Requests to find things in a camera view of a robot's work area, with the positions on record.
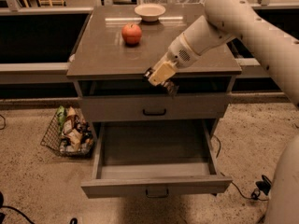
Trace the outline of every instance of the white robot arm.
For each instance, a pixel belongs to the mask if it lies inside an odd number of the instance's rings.
[[[192,65],[209,49],[238,38],[298,107],[299,41],[259,17],[247,0],[206,0],[205,13],[146,72],[149,82],[171,91],[174,84],[169,78],[179,69]]]

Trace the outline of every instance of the red apple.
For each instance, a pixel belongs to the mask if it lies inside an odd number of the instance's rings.
[[[135,45],[139,43],[142,32],[137,24],[128,23],[122,27],[121,35],[125,43],[129,45]]]

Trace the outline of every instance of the black basket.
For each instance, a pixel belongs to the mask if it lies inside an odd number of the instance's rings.
[[[89,158],[91,157],[94,141],[93,144],[90,146],[90,148],[86,152],[61,152],[60,151],[60,144],[62,143],[61,136],[59,134],[59,125],[58,125],[58,118],[55,112],[54,117],[52,118],[50,125],[40,143],[41,146],[47,147],[50,151],[52,151],[55,155],[61,156],[61,157],[84,157]]]

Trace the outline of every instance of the white bowl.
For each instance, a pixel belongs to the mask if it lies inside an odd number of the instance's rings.
[[[142,4],[135,7],[135,13],[138,14],[143,21],[157,21],[166,9],[159,4]]]

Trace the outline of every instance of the concrete floor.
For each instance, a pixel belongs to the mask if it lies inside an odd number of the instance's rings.
[[[230,175],[244,195],[250,196],[261,175],[273,177],[278,158],[298,134],[299,113],[285,98],[271,103],[238,99],[229,105],[216,135],[222,142],[218,168]],[[4,205],[22,210],[34,223],[256,223],[267,202],[243,199],[231,185],[217,197],[209,194],[89,200],[80,188],[90,180],[91,160],[59,158],[40,145],[56,105],[24,105],[1,101],[7,127],[0,131],[0,190]],[[218,142],[212,139],[215,152]],[[7,209],[4,221],[27,223]]]

